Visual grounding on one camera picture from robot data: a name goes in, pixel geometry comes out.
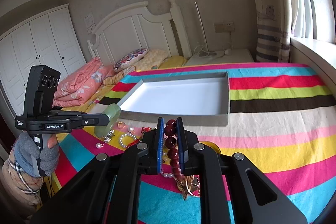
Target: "hand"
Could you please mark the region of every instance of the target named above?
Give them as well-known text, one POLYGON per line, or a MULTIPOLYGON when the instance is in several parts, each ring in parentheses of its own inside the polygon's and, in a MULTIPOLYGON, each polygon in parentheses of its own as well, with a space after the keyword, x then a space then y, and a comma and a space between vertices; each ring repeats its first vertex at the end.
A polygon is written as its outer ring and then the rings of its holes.
POLYGON ((41 159, 40 168, 50 176, 56 169, 59 158, 59 144, 56 135, 53 134, 47 143, 47 147, 41 151, 33 142, 27 132, 20 134, 14 147, 14 156, 20 167, 29 175, 35 177, 31 157, 41 159))

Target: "white wardrobe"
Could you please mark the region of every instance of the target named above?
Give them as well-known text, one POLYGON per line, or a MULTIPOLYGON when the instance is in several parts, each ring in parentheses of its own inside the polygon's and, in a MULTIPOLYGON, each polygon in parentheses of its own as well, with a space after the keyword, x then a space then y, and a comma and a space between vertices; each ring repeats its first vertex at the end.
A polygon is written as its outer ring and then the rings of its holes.
POLYGON ((68 4, 35 15, 0 36, 0 81, 17 115, 23 113, 32 66, 58 70, 62 80, 84 64, 68 4))

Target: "wall switch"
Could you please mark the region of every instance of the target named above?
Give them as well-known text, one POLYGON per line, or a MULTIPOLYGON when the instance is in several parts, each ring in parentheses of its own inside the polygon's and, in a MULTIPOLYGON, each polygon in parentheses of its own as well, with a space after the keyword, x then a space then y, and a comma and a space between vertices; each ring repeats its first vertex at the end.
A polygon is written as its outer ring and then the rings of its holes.
POLYGON ((224 25, 222 22, 214 23, 213 26, 215 27, 215 33, 225 32, 224 25))
POLYGON ((224 32, 234 32, 235 24, 233 21, 223 22, 224 32))

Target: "floral pillow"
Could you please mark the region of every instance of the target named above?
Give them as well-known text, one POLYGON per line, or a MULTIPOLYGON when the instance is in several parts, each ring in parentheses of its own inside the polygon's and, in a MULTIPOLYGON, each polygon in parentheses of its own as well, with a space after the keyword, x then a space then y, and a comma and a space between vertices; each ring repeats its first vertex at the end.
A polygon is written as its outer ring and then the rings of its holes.
POLYGON ((129 54, 125 55, 122 59, 118 60, 113 70, 115 72, 122 71, 129 66, 132 66, 135 62, 139 61, 141 58, 143 58, 148 53, 148 50, 145 48, 140 48, 135 50, 134 52, 130 52, 129 54))

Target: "screw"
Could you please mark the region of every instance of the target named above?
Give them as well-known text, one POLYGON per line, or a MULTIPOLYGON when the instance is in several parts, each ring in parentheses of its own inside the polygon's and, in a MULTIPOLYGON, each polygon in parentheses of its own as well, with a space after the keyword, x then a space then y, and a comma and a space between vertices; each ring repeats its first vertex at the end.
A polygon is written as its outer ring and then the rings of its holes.
POLYGON ((244 154, 242 153, 235 153, 234 157, 236 160, 243 160, 245 158, 244 154))
POLYGON ((195 143, 194 148, 196 150, 203 150, 204 149, 204 144, 202 144, 202 143, 195 143))
POLYGON ((107 155, 105 153, 99 153, 97 156, 96 156, 96 159, 98 161, 103 161, 103 160, 106 160, 107 159, 107 155))
POLYGON ((138 144, 136 145, 136 147, 137 147, 137 149, 139 149, 139 150, 144 150, 144 149, 147 148, 147 144, 146 144, 146 143, 138 143, 138 144))

